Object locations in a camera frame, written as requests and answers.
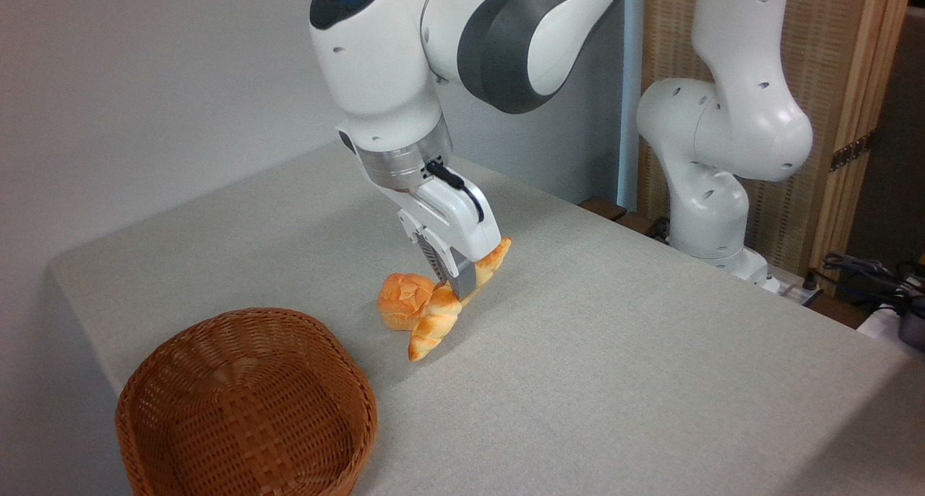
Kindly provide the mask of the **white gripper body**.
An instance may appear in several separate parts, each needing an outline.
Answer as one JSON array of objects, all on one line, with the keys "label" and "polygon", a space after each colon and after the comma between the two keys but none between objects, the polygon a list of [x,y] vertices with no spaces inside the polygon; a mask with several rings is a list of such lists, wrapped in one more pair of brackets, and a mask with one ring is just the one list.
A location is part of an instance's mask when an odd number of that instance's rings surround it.
[{"label": "white gripper body", "polygon": [[400,219],[416,220],[443,262],[452,268],[451,249],[478,262],[500,243],[499,227],[481,190],[463,181],[456,189],[442,179],[429,179],[397,193]]}]

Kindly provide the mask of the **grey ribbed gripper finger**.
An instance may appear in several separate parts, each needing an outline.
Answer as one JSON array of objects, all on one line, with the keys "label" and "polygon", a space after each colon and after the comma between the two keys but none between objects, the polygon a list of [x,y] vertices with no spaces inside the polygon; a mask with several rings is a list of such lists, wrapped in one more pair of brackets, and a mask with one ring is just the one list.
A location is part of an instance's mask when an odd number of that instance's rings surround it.
[{"label": "grey ribbed gripper finger", "polygon": [[450,255],[455,272],[450,272],[449,284],[458,299],[466,299],[476,289],[475,263],[465,255]]},{"label": "grey ribbed gripper finger", "polygon": [[400,220],[400,222],[402,223],[402,227],[408,239],[419,246],[419,249],[423,255],[425,255],[426,261],[431,266],[431,269],[434,271],[439,281],[448,284],[450,274],[444,266],[442,257],[439,256],[439,253],[435,250],[433,245],[426,239],[422,227],[416,225],[416,220]]}]

